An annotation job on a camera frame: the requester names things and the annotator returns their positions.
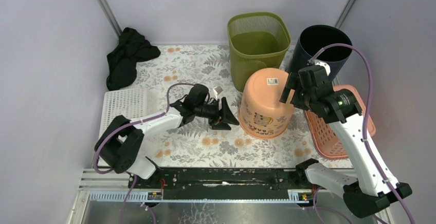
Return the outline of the green mesh waste bin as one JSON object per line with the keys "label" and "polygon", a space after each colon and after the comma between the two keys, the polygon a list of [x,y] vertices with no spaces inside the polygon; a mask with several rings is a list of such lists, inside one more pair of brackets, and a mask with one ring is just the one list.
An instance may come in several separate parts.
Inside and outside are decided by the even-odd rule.
{"label": "green mesh waste bin", "polygon": [[256,71],[279,68],[292,42],[282,18],[271,12],[235,15],[227,34],[231,78],[240,92]]}

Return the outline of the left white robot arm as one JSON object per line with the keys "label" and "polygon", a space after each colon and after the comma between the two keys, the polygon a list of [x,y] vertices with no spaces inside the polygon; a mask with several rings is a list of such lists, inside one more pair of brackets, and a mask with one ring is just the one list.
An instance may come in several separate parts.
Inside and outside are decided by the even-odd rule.
{"label": "left white robot arm", "polygon": [[139,155],[144,139],[183,127],[197,117],[205,118],[211,130],[231,130],[240,124],[225,97],[212,97],[209,88],[202,84],[189,86],[188,94],[175,102],[167,101],[160,112],[137,120],[116,116],[94,147],[94,170],[99,174],[129,173],[152,189],[159,184],[160,176],[157,165]]}

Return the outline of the pink plastic basket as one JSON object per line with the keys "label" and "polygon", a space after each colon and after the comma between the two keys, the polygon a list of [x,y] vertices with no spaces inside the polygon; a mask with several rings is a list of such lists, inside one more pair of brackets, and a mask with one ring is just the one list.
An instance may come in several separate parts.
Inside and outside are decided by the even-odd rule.
{"label": "pink plastic basket", "polygon": [[[334,86],[333,89],[335,91],[341,89],[350,90],[357,98],[357,101],[360,107],[362,108],[362,111],[365,113],[366,106],[362,98],[360,97],[357,89],[354,86],[337,85]],[[347,159],[348,155],[346,150],[344,149],[339,138],[329,127],[329,125],[327,125],[322,118],[319,118],[316,114],[314,114],[311,111],[305,110],[304,114],[317,152],[326,159],[331,159],[331,160]],[[376,133],[376,127],[371,117],[369,117],[369,121],[368,121],[368,131],[371,136],[374,136]]]}

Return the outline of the orange round bucket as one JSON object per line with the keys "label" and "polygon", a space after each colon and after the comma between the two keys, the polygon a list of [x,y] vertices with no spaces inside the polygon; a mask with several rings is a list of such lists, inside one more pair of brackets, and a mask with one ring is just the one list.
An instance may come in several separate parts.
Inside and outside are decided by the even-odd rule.
{"label": "orange round bucket", "polygon": [[288,73],[264,68],[247,80],[238,111],[240,126],[259,139],[275,138],[287,129],[295,111],[292,104],[280,102]]}

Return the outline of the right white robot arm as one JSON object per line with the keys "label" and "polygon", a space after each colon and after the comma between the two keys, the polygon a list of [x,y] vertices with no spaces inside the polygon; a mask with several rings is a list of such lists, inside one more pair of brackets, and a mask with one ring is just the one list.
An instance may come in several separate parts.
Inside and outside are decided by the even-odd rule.
{"label": "right white robot arm", "polygon": [[409,184],[399,182],[382,160],[368,132],[368,114],[348,89],[335,91],[326,69],[312,65],[290,73],[280,102],[308,110],[323,119],[338,137],[351,161],[355,177],[332,170],[316,159],[296,166],[295,182],[308,189],[315,184],[344,200],[358,218],[376,214],[412,194]]}

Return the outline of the white plastic basket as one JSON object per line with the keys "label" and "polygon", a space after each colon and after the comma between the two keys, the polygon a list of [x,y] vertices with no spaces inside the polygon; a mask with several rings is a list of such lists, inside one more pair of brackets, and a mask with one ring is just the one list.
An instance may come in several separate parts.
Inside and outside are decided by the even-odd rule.
{"label": "white plastic basket", "polygon": [[[166,91],[149,90],[144,87],[108,91],[104,95],[99,137],[112,120],[123,115],[130,120],[137,120],[162,112],[167,106]],[[144,138],[138,155],[148,157],[155,163],[163,161],[162,142],[158,136]]]}

